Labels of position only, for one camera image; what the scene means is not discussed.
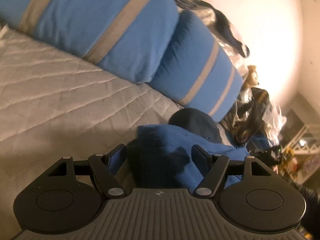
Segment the blue and navy fleece garment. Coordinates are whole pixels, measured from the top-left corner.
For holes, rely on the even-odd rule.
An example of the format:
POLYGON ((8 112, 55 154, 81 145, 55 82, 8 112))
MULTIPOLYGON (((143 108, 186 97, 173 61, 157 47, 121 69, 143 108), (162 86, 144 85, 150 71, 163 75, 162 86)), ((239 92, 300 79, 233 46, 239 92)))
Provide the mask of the blue and navy fleece garment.
POLYGON ((191 159, 191 150, 199 145, 210 155, 223 154, 243 161, 244 147, 222 143, 213 119, 194 108, 184 108, 171 116, 168 124, 137 128, 136 138, 128 143, 130 171, 137 187, 194 191, 203 175, 191 159))

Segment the dark clothes pile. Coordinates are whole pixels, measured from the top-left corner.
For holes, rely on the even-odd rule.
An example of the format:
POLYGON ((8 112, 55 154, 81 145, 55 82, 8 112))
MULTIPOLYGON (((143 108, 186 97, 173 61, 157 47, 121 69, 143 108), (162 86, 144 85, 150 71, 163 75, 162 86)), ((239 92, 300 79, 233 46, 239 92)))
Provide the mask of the dark clothes pile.
POLYGON ((249 155, 269 167, 282 161, 281 146, 267 135, 266 113, 271 110, 269 94, 249 88, 238 95, 234 105, 220 122, 232 145, 244 147, 249 155))

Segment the white quilted bedspread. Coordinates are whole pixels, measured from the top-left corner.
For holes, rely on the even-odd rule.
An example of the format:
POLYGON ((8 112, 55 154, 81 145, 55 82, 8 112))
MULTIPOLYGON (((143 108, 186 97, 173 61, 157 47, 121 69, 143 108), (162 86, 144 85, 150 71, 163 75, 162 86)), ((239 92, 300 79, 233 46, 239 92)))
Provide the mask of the white quilted bedspread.
POLYGON ((1 239, 21 231, 16 196, 61 157, 107 153, 179 109, 147 84, 1 28, 1 239))

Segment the tan plush toy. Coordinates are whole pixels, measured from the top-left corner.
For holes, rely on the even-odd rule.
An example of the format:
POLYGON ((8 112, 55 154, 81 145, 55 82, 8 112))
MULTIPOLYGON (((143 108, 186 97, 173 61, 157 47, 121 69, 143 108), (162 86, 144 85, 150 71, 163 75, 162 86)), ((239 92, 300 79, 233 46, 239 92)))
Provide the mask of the tan plush toy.
POLYGON ((248 75, 242 85, 241 90, 246 90, 247 88, 252 88, 259 85, 257 67, 255 65, 249 65, 247 68, 248 75))

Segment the blue pillow with grey stripes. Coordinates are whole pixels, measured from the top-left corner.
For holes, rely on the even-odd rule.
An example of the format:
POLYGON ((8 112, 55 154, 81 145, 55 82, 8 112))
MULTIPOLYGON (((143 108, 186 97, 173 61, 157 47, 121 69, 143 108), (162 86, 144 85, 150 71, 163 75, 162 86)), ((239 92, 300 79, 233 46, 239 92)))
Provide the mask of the blue pillow with grey stripes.
POLYGON ((178 11, 174 0, 1 0, 1 21, 142 83, 152 80, 178 11))

